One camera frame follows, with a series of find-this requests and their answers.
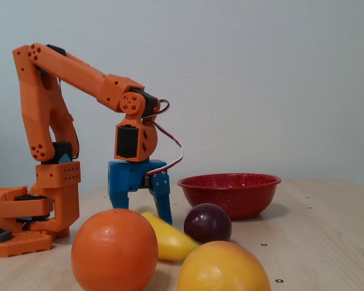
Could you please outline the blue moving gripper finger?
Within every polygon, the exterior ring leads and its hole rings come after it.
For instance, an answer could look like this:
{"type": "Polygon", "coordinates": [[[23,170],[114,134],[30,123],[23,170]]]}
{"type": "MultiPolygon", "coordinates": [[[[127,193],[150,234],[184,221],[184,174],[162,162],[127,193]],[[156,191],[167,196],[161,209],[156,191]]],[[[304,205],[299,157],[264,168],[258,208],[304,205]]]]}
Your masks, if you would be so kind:
{"type": "Polygon", "coordinates": [[[154,198],[158,216],[168,224],[172,224],[170,210],[170,184],[166,171],[154,173],[150,176],[149,191],[154,198]]]}

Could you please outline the blue gripper body black motor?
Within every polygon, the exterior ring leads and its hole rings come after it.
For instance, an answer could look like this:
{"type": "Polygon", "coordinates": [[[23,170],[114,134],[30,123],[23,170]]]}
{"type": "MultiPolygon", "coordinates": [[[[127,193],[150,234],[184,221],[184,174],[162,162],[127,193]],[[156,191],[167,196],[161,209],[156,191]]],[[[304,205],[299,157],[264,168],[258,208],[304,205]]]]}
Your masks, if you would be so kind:
{"type": "Polygon", "coordinates": [[[148,189],[155,195],[155,184],[146,175],[147,172],[163,167],[166,162],[159,159],[146,159],[142,162],[110,161],[108,163],[108,191],[110,196],[118,193],[136,192],[148,189]]]}

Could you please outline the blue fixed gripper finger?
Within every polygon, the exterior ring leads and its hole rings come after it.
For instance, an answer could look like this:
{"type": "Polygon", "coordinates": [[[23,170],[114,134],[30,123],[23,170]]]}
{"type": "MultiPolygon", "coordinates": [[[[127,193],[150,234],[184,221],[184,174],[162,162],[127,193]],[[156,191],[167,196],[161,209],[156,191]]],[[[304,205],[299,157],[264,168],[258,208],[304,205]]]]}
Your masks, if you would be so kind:
{"type": "Polygon", "coordinates": [[[129,209],[127,192],[109,192],[109,198],[114,209],[129,209]]]}

